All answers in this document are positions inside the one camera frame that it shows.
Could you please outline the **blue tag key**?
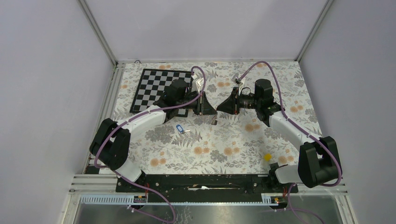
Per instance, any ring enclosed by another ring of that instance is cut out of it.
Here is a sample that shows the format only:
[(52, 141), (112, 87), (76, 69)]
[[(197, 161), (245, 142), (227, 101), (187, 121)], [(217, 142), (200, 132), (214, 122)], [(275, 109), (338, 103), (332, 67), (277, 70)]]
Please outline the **blue tag key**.
[(190, 132), (190, 130), (185, 130), (181, 125), (176, 125), (176, 129), (179, 131), (180, 134), (186, 134)]

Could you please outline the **metal keyring with keys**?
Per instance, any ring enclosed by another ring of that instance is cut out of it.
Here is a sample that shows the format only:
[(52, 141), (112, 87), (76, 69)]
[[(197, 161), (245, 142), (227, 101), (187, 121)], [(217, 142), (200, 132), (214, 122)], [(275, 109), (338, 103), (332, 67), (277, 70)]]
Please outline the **metal keyring with keys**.
[(212, 118), (211, 125), (217, 125), (217, 114), (215, 114)]

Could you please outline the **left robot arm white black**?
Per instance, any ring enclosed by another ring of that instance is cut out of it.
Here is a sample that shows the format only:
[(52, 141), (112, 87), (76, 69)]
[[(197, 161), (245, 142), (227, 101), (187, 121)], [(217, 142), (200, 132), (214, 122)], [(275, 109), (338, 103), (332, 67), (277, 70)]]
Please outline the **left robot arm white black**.
[(125, 177), (132, 191), (141, 191), (145, 185), (141, 176), (143, 171), (128, 158), (131, 139), (168, 122), (181, 109), (193, 110), (196, 115), (216, 115), (216, 110), (207, 101), (205, 84), (205, 78), (196, 78), (191, 92), (187, 93), (187, 83), (176, 79), (148, 109), (124, 120), (103, 120), (89, 147), (95, 157), (94, 166), (99, 168), (98, 162), (102, 162), (104, 167)]

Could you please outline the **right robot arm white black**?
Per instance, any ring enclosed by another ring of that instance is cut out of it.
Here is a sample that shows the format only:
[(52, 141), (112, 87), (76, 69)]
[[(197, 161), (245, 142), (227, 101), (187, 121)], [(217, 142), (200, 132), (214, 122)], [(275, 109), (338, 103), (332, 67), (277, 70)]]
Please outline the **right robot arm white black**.
[(239, 114), (241, 109), (255, 110), (260, 121), (279, 132), (299, 150), (296, 165), (283, 165), (270, 170), (270, 190), (280, 192), (287, 183), (302, 183), (313, 188), (318, 185), (333, 186), (340, 182), (342, 169), (335, 140), (330, 136), (309, 134), (306, 129), (285, 117), (285, 112), (274, 100), (269, 80), (256, 80), (254, 92), (249, 94), (242, 94), (239, 87), (234, 87), (231, 95), (217, 106), (217, 111), (234, 115)]

